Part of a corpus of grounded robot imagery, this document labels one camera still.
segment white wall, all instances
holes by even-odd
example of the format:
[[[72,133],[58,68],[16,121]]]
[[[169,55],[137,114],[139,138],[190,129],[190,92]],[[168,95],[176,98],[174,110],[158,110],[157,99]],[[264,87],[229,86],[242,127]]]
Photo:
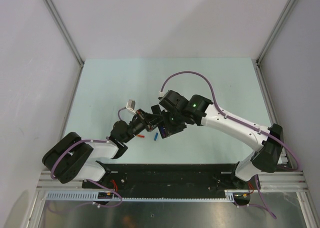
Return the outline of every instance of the white wall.
[[[288,144],[320,213],[320,3],[299,0],[262,68]]]
[[[287,0],[54,0],[85,59],[257,58]]]
[[[16,228],[42,156],[59,139],[79,67],[42,0],[0,1],[0,227]]]

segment metal frame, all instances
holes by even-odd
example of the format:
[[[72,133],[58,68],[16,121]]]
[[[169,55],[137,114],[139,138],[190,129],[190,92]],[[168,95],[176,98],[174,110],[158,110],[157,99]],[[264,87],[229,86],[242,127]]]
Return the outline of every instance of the metal frame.
[[[71,51],[73,52],[73,55],[75,56],[77,62],[79,63],[80,67],[82,68],[84,65],[84,61],[82,60],[73,40],[71,39],[71,36],[66,29],[65,24],[63,23],[63,20],[61,16],[59,15],[54,3],[52,0],[43,0],[46,4],[49,12],[51,13],[55,23],[57,24],[59,30],[61,31],[62,36],[64,37],[66,43],[70,47]],[[267,86],[265,84],[265,80],[263,78],[263,74],[261,73],[261,69],[259,67],[259,64],[263,60],[266,52],[269,50],[270,46],[272,45],[274,39],[276,38],[277,34],[281,30],[284,22],[286,21],[287,17],[291,13],[294,5],[297,3],[298,0],[288,0],[287,4],[285,5],[279,19],[276,22],[276,25],[274,26],[268,40],[266,41],[259,57],[256,61],[253,61],[253,66],[256,72],[256,76],[261,88],[261,92],[263,94],[263,99],[265,101],[265,105],[267,108],[267,112],[270,118],[270,121],[273,123],[277,123],[278,119],[276,116],[276,113],[274,111],[274,106],[270,97],[270,94],[268,92]],[[80,80],[81,72],[78,75],[77,84],[75,86],[75,89],[73,91],[73,96],[70,101],[70,107],[69,111],[65,120],[65,123],[63,125],[63,128],[61,130],[61,136],[64,133],[64,130],[66,128],[66,124],[69,118],[70,110],[72,107],[73,99],[76,94],[76,88],[78,87],[78,83]],[[281,158],[285,158],[286,154],[282,153]],[[315,228],[320,227],[319,218],[316,213],[314,204],[312,203],[311,196],[308,190],[308,186],[306,184],[303,172],[276,172],[273,174],[263,173],[259,175],[260,178],[260,184],[261,184],[261,191],[262,192],[296,192],[297,197],[300,202],[301,210],[306,222],[306,225],[308,228]],[[230,194],[232,192],[235,192],[235,190],[226,190],[225,195],[226,198],[225,202],[232,202],[230,199]],[[28,220],[26,221],[24,227],[26,228],[37,228],[39,225],[39,222],[41,220],[42,211],[45,205],[46,199],[54,199],[59,197],[59,194],[63,194],[61,196],[61,199],[75,199],[77,196],[75,196],[75,193],[77,194],[96,194],[97,190],[94,189],[82,189],[82,181],[72,181],[67,184],[61,184],[59,181],[51,180],[50,178],[50,172],[44,171],[42,172],[35,196],[32,201],[32,206],[30,207],[30,210],[28,212]],[[141,201],[141,199],[128,199],[128,201]],[[212,202],[208,200],[194,200],[196,202]]]

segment white table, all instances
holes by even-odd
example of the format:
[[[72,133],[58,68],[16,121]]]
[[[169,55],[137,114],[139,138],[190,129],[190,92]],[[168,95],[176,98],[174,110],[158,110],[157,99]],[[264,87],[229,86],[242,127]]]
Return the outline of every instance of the white table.
[[[84,139],[105,139],[118,120],[117,111],[129,99],[136,109],[151,113],[158,103],[158,92],[173,73],[191,70],[211,81],[219,106],[269,126],[265,103],[250,58],[166,58],[91,59],[85,62],[65,134],[74,131]],[[183,74],[168,82],[165,91],[174,90],[190,99],[199,94],[211,99],[208,85],[200,77]],[[129,122],[127,111],[121,117]],[[220,131],[188,125],[167,139],[154,141],[158,130],[141,134],[127,143],[128,150],[117,160],[106,163],[217,164],[243,160],[251,148]]]

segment blue object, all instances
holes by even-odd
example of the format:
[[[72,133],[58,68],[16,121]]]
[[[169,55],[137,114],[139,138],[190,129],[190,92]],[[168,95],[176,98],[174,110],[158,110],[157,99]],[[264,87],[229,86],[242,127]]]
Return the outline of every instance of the blue object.
[[[155,136],[154,136],[154,141],[156,141],[158,138],[158,132],[155,133]]]

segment gray wall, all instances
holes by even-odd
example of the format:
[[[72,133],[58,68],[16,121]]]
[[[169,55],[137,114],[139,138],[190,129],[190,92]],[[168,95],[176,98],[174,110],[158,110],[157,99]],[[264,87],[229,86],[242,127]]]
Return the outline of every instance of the gray wall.
[[[300,157],[320,213],[319,0],[298,1],[261,65],[286,142]]]
[[[79,66],[42,0],[0,0],[0,227],[18,228]]]

